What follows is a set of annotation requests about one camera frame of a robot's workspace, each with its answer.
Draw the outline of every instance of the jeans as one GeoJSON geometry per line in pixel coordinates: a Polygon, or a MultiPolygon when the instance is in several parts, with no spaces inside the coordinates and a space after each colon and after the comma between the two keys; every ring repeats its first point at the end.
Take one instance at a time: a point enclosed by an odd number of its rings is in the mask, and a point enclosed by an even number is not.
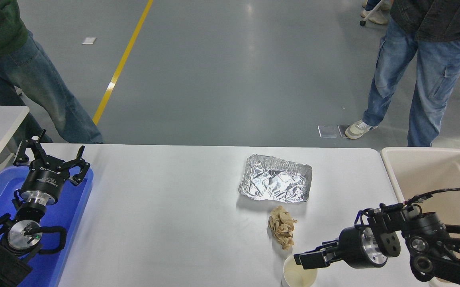
{"type": "Polygon", "coordinates": [[[364,8],[366,11],[372,11],[373,8],[380,2],[380,0],[368,0],[366,3],[366,8],[364,8]]]}
{"type": "Polygon", "coordinates": [[[375,75],[363,121],[378,126],[407,65],[417,52],[417,74],[410,107],[408,146],[430,147],[439,135],[442,116],[460,76],[460,40],[416,41],[393,20],[381,39],[375,75]]]}
{"type": "MultiPolygon", "coordinates": [[[[102,143],[99,129],[66,87],[40,44],[33,40],[31,32],[23,47],[0,57],[0,106],[25,105],[14,86],[47,111],[58,134],[67,142],[102,143]]],[[[40,135],[41,131],[35,118],[28,114],[13,139],[18,144],[40,135]]],[[[42,142],[51,139],[45,137],[42,142]]]]}

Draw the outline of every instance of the crumpled paper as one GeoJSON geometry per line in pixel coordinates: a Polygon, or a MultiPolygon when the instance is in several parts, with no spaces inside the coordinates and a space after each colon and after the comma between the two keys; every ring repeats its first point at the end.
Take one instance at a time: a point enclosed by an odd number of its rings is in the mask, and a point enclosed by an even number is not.
{"type": "Polygon", "coordinates": [[[294,245],[294,241],[292,240],[294,236],[294,223],[297,223],[297,220],[293,219],[290,213],[281,205],[270,212],[268,227],[272,231],[274,238],[283,247],[283,250],[287,250],[294,245]]]}

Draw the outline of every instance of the metal disc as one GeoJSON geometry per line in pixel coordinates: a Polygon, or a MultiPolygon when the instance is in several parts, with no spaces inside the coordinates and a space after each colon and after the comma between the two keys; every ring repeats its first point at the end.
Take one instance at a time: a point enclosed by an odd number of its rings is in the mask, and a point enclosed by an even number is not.
{"type": "Polygon", "coordinates": [[[33,220],[22,220],[15,223],[10,231],[8,231],[8,244],[17,250],[28,249],[37,244],[42,233],[24,235],[25,230],[30,228],[38,228],[40,225],[33,220]]]}

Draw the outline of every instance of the pants pocket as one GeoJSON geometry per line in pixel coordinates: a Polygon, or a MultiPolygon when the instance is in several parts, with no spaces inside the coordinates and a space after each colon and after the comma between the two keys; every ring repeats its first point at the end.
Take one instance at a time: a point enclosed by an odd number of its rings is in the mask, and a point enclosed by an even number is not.
{"type": "Polygon", "coordinates": [[[24,43],[24,45],[19,49],[11,52],[8,56],[10,56],[17,66],[22,66],[30,63],[37,57],[38,54],[39,49],[37,48],[37,45],[35,45],[35,41],[31,35],[28,35],[26,43],[24,43]]]}
{"type": "Polygon", "coordinates": [[[440,76],[439,81],[433,87],[429,98],[433,100],[447,100],[459,76],[460,64],[448,65],[445,68],[444,74],[440,76]]]}

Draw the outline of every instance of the aluminum foil tray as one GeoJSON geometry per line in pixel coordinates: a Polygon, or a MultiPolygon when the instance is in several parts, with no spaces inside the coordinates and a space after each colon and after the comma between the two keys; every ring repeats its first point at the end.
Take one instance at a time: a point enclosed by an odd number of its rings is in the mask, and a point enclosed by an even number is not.
{"type": "Polygon", "coordinates": [[[284,203],[307,201],[312,167],[272,156],[254,154],[246,160],[239,193],[255,200],[284,203]]]}

